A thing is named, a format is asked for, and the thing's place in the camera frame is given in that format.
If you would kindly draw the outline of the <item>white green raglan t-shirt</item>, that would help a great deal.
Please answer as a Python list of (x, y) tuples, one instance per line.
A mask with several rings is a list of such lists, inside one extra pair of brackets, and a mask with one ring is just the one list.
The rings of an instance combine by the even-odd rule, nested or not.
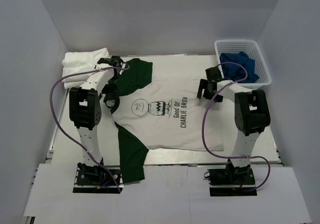
[[(151, 62), (128, 61), (129, 69), (116, 81), (117, 98), (105, 102), (117, 127), (119, 162), (125, 184), (144, 179), (149, 150), (205, 151), (202, 121), (208, 100), (198, 99), (201, 77), (178, 67), (157, 70)], [(219, 111), (205, 119), (205, 143), (211, 151), (224, 149)]]

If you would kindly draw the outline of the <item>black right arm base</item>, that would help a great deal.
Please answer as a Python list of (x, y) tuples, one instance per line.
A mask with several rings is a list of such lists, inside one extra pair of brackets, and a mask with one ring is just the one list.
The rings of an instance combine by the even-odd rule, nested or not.
[(209, 182), (211, 197), (256, 196), (256, 181), (250, 165), (234, 167), (231, 160), (225, 168), (207, 170), (203, 177)]

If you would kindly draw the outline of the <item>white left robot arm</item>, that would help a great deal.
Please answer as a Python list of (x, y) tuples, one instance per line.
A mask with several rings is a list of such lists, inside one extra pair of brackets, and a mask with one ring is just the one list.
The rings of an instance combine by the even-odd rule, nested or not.
[(101, 58), (97, 68), (107, 68), (92, 74), (80, 87), (69, 91), (69, 117), (73, 121), (79, 136), (80, 143), (86, 148), (83, 151), (82, 163), (92, 166), (88, 177), (99, 184), (105, 180), (106, 172), (96, 166), (103, 163), (99, 150), (98, 124), (102, 118), (100, 99), (105, 97), (114, 100), (117, 97), (117, 79), (122, 74), (120, 68), (125, 68), (125, 62), (119, 56)]

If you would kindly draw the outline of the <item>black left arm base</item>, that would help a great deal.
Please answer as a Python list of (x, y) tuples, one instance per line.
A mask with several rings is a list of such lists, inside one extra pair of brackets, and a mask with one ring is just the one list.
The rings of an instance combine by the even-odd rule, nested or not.
[(77, 164), (73, 193), (120, 194), (123, 187), (120, 169), (111, 168), (108, 172), (100, 166)]

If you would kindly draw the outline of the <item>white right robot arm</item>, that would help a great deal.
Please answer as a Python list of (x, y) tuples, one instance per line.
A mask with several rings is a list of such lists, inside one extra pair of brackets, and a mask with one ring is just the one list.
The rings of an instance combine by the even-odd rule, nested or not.
[(234, 104), (234, 122), (238, 129), (234, 149), (229, 157), (214, 156), (227, 159), (232, 165), (226, 170), (226, 179), (236, 184), (244, 177), (242, 168), (247, 169), (252, 158), (255, 143), (265, 128), (270, 125), (271, 117), (266, 94), (261, 89), (251, 90), (238, 83), (222, 78), (220, 69), (211, 67), (205, 71), (206, 79), (201, 79), (197, 98), (209, 100), (201, 127), (204, 148), (213, 154), (205, 142), (205, 121), (211, 105), (228, 99)]

